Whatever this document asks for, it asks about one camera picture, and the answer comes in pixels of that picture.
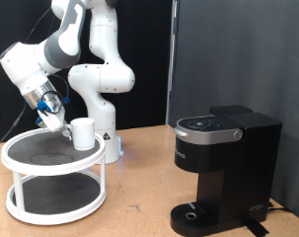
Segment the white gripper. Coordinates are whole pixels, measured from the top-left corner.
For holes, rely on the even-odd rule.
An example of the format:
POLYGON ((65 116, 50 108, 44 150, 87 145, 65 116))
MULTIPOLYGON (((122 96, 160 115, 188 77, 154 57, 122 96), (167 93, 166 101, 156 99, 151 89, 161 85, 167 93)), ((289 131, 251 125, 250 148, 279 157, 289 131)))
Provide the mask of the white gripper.
MULTIPOLYGON (((40 128, 48 128, 51 132, 56 132, 60 130, 65 125, 65 110, 61 107, 57 111, 50 111, 49 109, 43 109, 42 111, 37 111, 37 125, 40 128)), ((65 127, 65 130, 60 130, 64 137, 71 136, 71 130, 69 127, 65 127)))

